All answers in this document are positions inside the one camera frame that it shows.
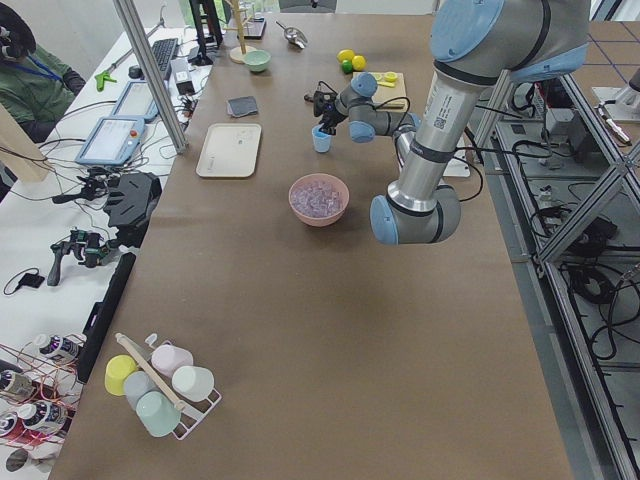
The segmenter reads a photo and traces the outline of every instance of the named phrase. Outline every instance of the metal ladle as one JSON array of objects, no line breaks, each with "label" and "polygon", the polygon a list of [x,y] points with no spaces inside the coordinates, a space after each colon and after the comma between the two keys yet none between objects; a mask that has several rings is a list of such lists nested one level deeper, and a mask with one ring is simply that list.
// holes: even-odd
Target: metal ladle
[{"label": "metal ladle", "polygon": [[282,27],[282,29],[284,30],[284,38],[286,38],[290,44],[295,45],[301,50],[307,46],[307,37],[305,37],[304,33],[302,33],[299,29],[297,29],[296,27],[286,27],[278,20],[276,20],[276,23],[280,27]]}]

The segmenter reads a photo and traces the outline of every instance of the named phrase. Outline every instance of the light blue cup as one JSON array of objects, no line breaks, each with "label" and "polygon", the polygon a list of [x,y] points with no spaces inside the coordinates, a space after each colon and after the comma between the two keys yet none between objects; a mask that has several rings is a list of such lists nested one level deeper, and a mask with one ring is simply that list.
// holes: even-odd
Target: light blue cup
[{"label": "light blue cup", "polygon": [[153,380],[151,380],[151,377],[142,370],[133,372],[124,381],[124,394],[127,397],[129,405],[131,405],[131,408],[134,410],[138,406],[140,399],[152,391],[159,391],[158,387]]},{"label": "light blue cup", "polygon": [[313,148],[318,153],[326,153],[331,148],[331,135],[320,131],[322,125],[316,125],[311,129]]},{"label": "light blue cup", "polygon": [[160,392],[143,395],[136,405],[136,414],[152,437],[164,437],[180,423],[180,412]]}]

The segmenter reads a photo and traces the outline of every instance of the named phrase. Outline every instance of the tablet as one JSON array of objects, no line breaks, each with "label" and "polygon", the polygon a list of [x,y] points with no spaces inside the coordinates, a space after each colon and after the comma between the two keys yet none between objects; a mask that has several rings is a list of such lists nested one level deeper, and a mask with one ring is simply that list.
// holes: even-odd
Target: tablet
[{"label": "tablet", "polygon": [[127,83],[111,111],[111,116],[116,115],[140,116],[145,122],[150,122],[158,115],[158,107],[146,81],[132,80]]},{"label": "tablet", "polygon": [[142,117],[102,117],[76,157],[81,165],[124,165],[144,134]]}]

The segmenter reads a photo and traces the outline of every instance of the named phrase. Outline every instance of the keyboard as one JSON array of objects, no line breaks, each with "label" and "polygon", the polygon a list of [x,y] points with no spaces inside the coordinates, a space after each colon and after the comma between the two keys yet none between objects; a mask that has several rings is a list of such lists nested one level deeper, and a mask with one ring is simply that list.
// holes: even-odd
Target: keyboard
[{"label": "keyboard", "polygon": [[153,45],[151,45],[151,51],[154,57],[156,57],[156,63],[158,64],[160,76],[163,80],[168,80],[171,76],[171,60],[176,56],[178,48],[177,38],[156,40],[153,42]]}]

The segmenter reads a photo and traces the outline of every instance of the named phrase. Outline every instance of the white tray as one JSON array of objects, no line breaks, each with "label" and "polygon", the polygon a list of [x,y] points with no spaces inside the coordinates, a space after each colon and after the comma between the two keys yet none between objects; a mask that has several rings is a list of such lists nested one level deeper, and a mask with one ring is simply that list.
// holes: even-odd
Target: white tray
[{"label": "white tray", "polygon": [[251,176],[261,132],[257,123],[214,123],[207,130],[196,173],[213,178]]}]

